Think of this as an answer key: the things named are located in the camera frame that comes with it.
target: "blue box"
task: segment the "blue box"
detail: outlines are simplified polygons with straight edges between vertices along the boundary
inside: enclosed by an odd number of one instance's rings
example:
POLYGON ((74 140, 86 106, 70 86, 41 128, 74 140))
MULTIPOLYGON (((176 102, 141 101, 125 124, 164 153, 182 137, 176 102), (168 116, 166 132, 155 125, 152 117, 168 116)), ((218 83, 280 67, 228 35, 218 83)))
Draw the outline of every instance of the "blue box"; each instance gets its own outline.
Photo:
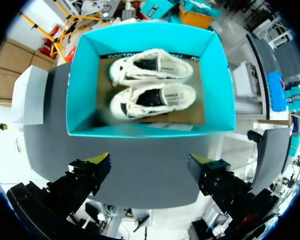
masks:
POLYGON ((162 18, 175 5, 168 0, 147 0, 141 13, 151 19, 162 18))
POLYGON ((294 157, 296 155, 299 144, 300 144, 300 134, 295 133, 294 135, 291 136, 289 156, 294 157))
POLYGON ((187 12, 194 12, 198 14, 204 14, 208 17, 218 18, 222 14, 222 11, 214 9, 209 3, 203 0, 180 0, 179 2, 181 5, 184 6, 184 9, 187 12), (206 5, 209 8, 201 8, 198 5, 206 5))
POLYGON ((295 112, 300 111, 300 88, 299 86, 291 87, 292 103, 295 112))
POLYGON ((85 33, 80 38, 71 66, 66 126, 71 136, 104 138, 172 138, 235 130, 235 98, 226 55, 218 36, 198 27, 167 22, 123 24, 85 33), (198 58, 205 124, 194 125, 189 131, 153 128, 147 123, 133 122, 96 127, 100 56, 153 48, 198 58))
POLYGON ((182 24, 178 15, 172 14, 169 19, 169 23, 182 24))
POLYGON ((289 112, 291 112, 291 113, 295 112, 295 110, 294 110, 294 103, 292 101, 291 90, 285 90, 284 91, 284 97, 285 97, 286 104, 287 104, 287 106, 289 108, 289 112))

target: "gray table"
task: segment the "gray table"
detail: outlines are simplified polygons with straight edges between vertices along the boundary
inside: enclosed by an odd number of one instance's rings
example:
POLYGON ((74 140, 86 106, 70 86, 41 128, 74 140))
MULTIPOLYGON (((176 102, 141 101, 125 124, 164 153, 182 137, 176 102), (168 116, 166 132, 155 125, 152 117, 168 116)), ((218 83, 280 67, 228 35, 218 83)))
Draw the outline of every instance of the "gray table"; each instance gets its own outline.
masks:
POLYGON ((152 139, 69 136, 66 127, 67 63, 49 71, 44 124, 24 127, 31 167, 55 181, 68 163, 110 153, 112 169, 93 198, 105 204, 136 208, 170 208, 193 203, 199 188, 187 170, 189 153, 207 155, 212 137, 152 139))

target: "shoe insole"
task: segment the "shoe insole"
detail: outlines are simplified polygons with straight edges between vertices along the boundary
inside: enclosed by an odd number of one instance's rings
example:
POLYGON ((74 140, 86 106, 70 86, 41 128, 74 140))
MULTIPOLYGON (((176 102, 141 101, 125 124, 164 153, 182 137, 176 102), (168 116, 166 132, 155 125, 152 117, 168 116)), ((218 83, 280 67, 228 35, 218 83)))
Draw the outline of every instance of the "shoe insole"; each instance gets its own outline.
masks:
POLYGON ((175 75, 184 75, 187 73, 187 68, 184 64, 180 62, 174 62, 169 60, 162 60, 160 62, 160 72, 175 74, 175 75))
POLYGON ((146 59, 141 61, 135 61, 134 65, 136 65, 140 69, 158 71, 158 60, 155 59, 146 59))
POLYGON ((151 89, 147 90, 144 93, 140 94, 136 104, 142 105, 145 107, 158 107, 165 105, 160 89, 151 89))
POLYGON ((177 86, 166 87, 163 89, 164 97, 169 106, 183 105, 187 102, 184 88, 177 86))
POLYGON ((136 65, 140 69, 160 71, 163 73, 169 73, 175 75, 184 75, 188 71, 184 64, 180 62, 169 61, 169 60, 161 60, 160 70, 159 70, 157 58, 135 61, 134 65, 136 65))

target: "cable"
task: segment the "cable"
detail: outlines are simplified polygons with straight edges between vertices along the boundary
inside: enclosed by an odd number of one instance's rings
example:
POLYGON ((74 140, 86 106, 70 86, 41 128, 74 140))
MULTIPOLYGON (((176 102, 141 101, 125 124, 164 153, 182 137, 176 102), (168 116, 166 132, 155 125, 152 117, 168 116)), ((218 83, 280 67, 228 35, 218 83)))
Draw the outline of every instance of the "cable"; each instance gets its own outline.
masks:
POLYGON ((86 229, 86 227, 88 226, 88 223, 90 222, 92 218, 90 216, 88 216, 88 218, 85 220, 85 223, 83 224, 83 226, 81 228, 86 229))
POLYGON ((123 209, 122 212, 114 213, 114 212, 110 211, 110 209, 108 209, 108 206, 109 206, 109 205, 106 205, 104 209, 105 209, 106 214, 107 214, 109 217, 116 217, 116 216, 118 216, 118 215, 120 215, 120 214, 123 214, 123 213, 126 211, 125 209, 123 209))
POLYGON ((130 233, 129 233, 129 230, 128 230, 128 228, 126 228, 126 226, 124 225, 123 222, 121 222, 121 224, 122 224, 122 226, 125 228, 126 232, 128 233, 128 239, 126 239, 126 240, 129 240, 129 239, 130 239, 130 233))

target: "cardboard insert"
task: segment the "cardboard insert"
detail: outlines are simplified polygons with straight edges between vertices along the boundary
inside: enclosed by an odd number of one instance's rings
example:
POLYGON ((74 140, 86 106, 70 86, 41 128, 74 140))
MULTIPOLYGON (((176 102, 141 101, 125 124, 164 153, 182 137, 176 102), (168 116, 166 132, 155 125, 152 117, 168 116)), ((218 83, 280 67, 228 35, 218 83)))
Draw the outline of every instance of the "cardboard insert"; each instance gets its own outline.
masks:
MULTIPOLYGON (((104 58, 99 61, 99 72, 97 79, 96 109, 98 115, 98 125, 108 126, 127 123, 114 118, 110 112, 110 102, 120 91, 128 88, 127 86, 112 86, 109 77, 111 64, 119 58, 104 58)), ((205 124, 203 86, 201 81, 200 66, 198 61, 184 59, 193 67, 193 75, 184 84, 192 86, 196 91, 196 100, 188 108, 181 111, 148 116, 133 122, 135 123, 176 123, 176 124, 205 124)))

